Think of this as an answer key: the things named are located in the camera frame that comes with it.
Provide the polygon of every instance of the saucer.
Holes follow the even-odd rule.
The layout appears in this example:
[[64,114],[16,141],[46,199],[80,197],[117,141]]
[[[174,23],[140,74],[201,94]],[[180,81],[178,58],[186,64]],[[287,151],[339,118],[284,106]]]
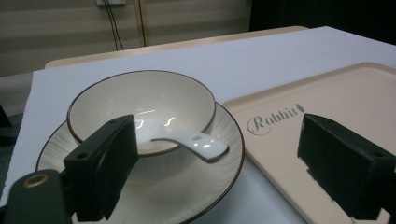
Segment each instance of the saucer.
[[[222,160],[213,164],[195,160],[184,170],[158,182],[142,183],[129,178],[112,216],[99,223],[190,222],[215,206],[239,176],[245,147],[235,119],[220,104],[216,104],[211,135],[230,147]],[[63,123],[44,145],[36,169],[61,172],[64,157],[77,146]]]

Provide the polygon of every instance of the white ceramic spoon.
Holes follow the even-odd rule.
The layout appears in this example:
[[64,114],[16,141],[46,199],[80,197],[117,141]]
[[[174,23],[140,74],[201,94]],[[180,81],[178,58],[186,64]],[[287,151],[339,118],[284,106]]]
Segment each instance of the white ceramic spoon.
[[167,131],[155,119],[140,119],[135,121],[136,140],[139,150],[149,150],[155,147],[154,141],[169,141],[189,149],[201,160],[213,163],[228,153],[230,148],[217,138],[196,131]]

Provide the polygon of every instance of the tray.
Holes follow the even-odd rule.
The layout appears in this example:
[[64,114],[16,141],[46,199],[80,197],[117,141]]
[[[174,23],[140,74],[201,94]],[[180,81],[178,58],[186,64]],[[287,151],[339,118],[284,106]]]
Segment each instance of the tray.
[[223,105],[239,123],[247,155],[309,223],[388,223],[348,217],[297,158],[304,113],[333,119],[396,154],[396,70],[359,63]]

